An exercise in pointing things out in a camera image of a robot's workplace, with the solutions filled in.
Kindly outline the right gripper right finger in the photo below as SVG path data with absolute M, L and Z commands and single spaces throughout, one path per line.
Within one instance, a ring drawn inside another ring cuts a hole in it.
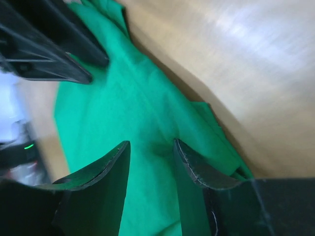
M 225 236 L 217 193 L 241 182 L 216 170 L 179 139 L 174 140 L 173 155 L 182 234 Z

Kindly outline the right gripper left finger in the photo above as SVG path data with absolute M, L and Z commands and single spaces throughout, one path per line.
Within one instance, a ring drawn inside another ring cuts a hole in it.
M 126 198 L 130 142 L 123 141 L 102 158 L 56 180 L 63 191 L 54 223 L 64 236 L 117 236 Z

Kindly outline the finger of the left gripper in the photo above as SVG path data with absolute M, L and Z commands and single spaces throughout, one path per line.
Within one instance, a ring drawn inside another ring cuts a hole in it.
M 27 80 L 89 84 L 91 74 L 15 8 L 0 2 L 0 68 Z
M 107 66 L 109 57 L 83 21 L 62 0 L 16 0 L 17 11 L 63 51 L 80 60 Z

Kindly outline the green t shirt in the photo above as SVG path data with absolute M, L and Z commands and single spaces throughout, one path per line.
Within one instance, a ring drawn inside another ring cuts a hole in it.
M 253 175 L 226 138 L 209 105 L 189 101 L 131 42 L 124 7 L 84 0 L 69 8 L 109 56 L 106 68 L 85 64 L 89 85 L 60 83 L 55 121 L 65 158 L 75 172 L 122 141 L 130 141 L 130 170 L 119 234 L 180 236 L 173 141 L 180 139 L 220 172 Z

